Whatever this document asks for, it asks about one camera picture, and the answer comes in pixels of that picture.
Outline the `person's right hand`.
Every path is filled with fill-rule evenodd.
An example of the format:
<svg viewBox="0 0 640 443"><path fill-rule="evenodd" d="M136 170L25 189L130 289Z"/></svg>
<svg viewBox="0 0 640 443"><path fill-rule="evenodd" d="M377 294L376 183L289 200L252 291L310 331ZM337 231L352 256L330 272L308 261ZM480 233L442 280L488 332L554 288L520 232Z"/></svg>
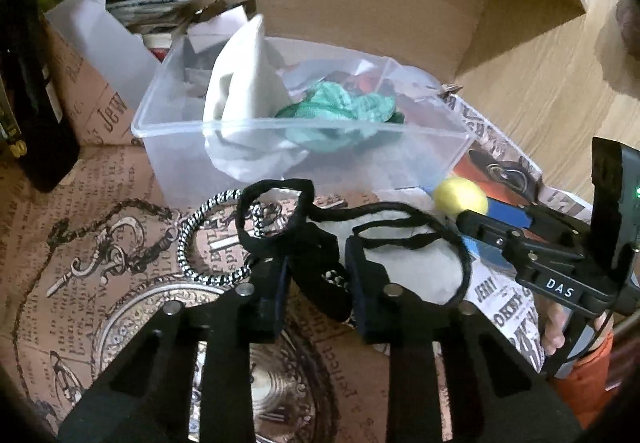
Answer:
<svg viewBox="0 0 640 443"><path fill-rule="evenodd" d="M548 301L544 306L546 312L542 315L544 319L544 328L541 334L541 347L544 349L546 356L552 356L556 351L560 350L565 343L564 326L568 319L564 307L553 301ZM594 334L596 338L590 343L586 349L586 353L596 351L600 345L604 344L606 337L613 329L613 318L610 313L603 313L592 322Z"/></svg>

